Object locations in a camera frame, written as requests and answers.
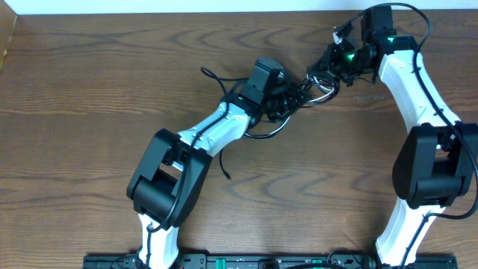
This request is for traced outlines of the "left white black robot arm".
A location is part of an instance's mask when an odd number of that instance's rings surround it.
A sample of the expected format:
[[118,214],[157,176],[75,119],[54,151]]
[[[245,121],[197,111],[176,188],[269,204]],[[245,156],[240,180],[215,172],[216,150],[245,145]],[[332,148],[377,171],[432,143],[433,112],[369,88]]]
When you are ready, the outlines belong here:
[[174,265],[179,256],[179,227],[199,198],[214,156],[246,137],[262,117],[286,124],[311,98],[283,71],[234,78],[231,88],[209,69],[204,73],[223,92],[216,111],[184,131],[158,131],[126,188],[143,227],[138,253],[143,268]]

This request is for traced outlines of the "cardboard panel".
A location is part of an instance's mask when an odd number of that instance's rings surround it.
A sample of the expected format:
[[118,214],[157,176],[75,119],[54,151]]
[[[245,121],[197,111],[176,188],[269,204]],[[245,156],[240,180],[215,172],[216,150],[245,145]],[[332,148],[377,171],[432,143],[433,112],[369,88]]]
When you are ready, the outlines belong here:
[[1,0],[0,16],[0,65],[3,68],[18,16],[4,0]]

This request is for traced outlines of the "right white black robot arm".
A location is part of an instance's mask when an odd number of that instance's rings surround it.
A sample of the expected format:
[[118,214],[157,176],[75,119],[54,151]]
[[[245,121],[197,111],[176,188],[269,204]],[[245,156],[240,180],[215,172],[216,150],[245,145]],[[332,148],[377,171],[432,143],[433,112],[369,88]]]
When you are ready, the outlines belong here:
[[384,232],[376,239],[377,262],[390,268],[416,265],[416,253],[437,218],[464,196],[477,174],[477,125],[463,123],[432,83],[411,36],[385,34],[362,47],[335,37],[308,77],[350,86],[372,73],[391,92],[407,129],[392,169],[397,201]]

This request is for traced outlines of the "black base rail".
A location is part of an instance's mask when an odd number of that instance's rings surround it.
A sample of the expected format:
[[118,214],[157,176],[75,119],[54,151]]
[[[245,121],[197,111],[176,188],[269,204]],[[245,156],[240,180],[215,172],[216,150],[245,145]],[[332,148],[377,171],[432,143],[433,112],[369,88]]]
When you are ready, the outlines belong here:
[[[181,254],[173,263],[173,268],[184,269],[261,269],[291,268],[297,265],[312,264],[322,268],[326,263],[343,268],[387,268],[379,265],[372,257],[351,255],[344,252],[330,256],[211,256],[205,254]],[[85,256],[83,269],[145,268],[145,264],[135,254],[124,256]]]

